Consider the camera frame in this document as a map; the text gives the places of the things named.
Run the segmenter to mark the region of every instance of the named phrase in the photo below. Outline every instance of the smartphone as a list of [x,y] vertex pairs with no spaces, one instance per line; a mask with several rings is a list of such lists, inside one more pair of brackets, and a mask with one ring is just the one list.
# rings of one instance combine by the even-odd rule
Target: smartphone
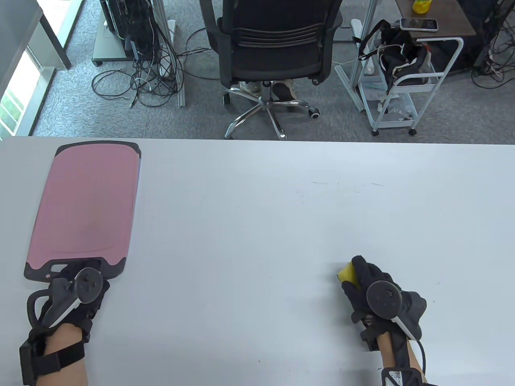
[[411,19],[403,17],[401,19],[401,29],[405,31],[438,31],[438,23],[435,19]]

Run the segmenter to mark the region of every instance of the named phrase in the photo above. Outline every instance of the gray carpet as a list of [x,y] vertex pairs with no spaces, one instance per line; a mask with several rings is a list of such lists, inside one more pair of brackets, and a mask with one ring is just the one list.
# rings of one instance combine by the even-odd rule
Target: gray carpet
[[[214,0],[215,13],[221,12],[221,0]],[[342,10],[346,23],[353,17],[363,19],[367,0],[344,0]],[[203,27],[198,0],[165,0],[169,19],[178,21],[178,47],[193,31]],[[90,87],[91,79],[110,68],[131,70],[128,63],[105,63],[96,68],[91,63],[100,5],[98,0],[85,0],[82,13],[67,48],[73,64],[69,71],[58,71],[36,124],[34,135],[83,137],[142,137],[142,138],[223,138],[227,126],[240,113],[250,108],[250,101],[233,97],[228,107],[222,105],[222,86],[186,76],[186,106],[177,107],[174,96],[160,108],[152,109],[137,103],[129,109],[130,99],[106,101],[96,96]],[[400,14],[394,0],[384,0],[378,6],[376,18],[393,21]],[[195,36],[190,45],[208,47],[205,33]],[[353,59],[355,48],[349,43],[335,44],[334,60]],[[192,73],[217,77],[216,54],[190,57],[186,69]],[[128,78],[112,76],[101,90],[120,92],[128,86]],[[321,111],[318,120],[310,120],[303,111],[279,112],[278,117],[288,134],[297,141],[353,142],[426,142],[515,144],[515,82],[498,90],[482,90],[467,76],[449,78],[417,128],[418,135],[410,137],[406,130],[382,131],[370,135],[365,113],[355,109],[338,76],[333,71],[329,79],[315,87],[310,81],[297,80],[299,99],[304,99]],[[420,107],[422,97],[414,98]],[[253,117],[238,129],[238,139],[277,139],[270,121],[264,114]]]

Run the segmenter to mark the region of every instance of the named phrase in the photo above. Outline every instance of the black office chair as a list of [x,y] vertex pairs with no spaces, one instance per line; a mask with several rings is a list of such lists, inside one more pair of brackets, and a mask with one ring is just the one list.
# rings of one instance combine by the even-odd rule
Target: black office chair
[[[342,0],[224,0],[222,17],[215,20],[211,0],[200,8],[211,48],[218,53],[220,82],[229,94],[243,96],[257,105],[230,124],[225,138],[260,110],[266,111],[279,139],[287,139],[273,112],[274,106],[302,107],[311,118],[318,109],[300,100],[271,97],[271,82],[309,78],[314,85],[331,73],[333,37],[343,19]],[[261,97],[233,86],[240,81],[262,82]]]

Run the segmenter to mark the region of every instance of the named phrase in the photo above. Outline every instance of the person's feet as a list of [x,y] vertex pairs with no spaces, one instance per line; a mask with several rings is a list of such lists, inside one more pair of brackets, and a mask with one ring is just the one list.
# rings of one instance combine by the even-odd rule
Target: person's feet
[[257,97],[261,96],[261,82],[240,82],[239,89]]
[[279,100],[288,101],[297,99],[297,95],[295,95],[294,91],[293,79],[274,81],[272,84],[272,92]]

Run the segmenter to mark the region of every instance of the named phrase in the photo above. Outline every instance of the white table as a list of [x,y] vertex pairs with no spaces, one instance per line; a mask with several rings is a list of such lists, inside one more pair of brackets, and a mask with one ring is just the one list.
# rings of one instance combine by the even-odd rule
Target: white table
[[[24,261],[54,152],[0,143],[0,384],[21,384]],[[427,377],[508,385],[513,146],[135,140],[125,271],[87,345],[92,386],[372,386],[338,268],[362,254],[427,299]]]

